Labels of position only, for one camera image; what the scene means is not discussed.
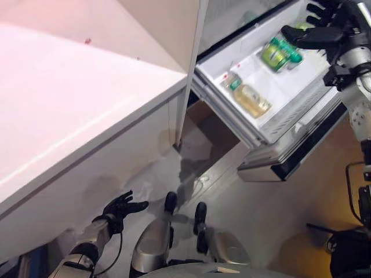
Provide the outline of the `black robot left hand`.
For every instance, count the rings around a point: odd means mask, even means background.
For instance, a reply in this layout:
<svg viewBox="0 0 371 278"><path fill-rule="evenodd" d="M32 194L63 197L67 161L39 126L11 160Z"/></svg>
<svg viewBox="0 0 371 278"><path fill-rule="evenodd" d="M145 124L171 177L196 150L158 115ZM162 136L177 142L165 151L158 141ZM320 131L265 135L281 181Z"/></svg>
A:
<svg viewBox="0 0 371 278"><path fill-rule="evenodd" d="M149 206L148 201L134 202L133 191L130 190L110 201L103 209L102 215L97 220L106 220L110 235L123 231L123 220L129 215L144 211Z"/></svg>

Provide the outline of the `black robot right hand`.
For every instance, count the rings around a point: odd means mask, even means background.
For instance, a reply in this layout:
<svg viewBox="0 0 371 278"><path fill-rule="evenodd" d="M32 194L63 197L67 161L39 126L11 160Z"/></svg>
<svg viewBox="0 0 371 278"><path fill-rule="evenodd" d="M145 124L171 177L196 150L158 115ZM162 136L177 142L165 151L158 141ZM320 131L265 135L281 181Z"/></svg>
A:
<svg viewBox="0 0 371 278"><path fill-rule="evenodd" d="M370 1L310 1L306 10L311 28L281 28L292 45L325 50L330 63L352 49L370 49Z"/></svg>

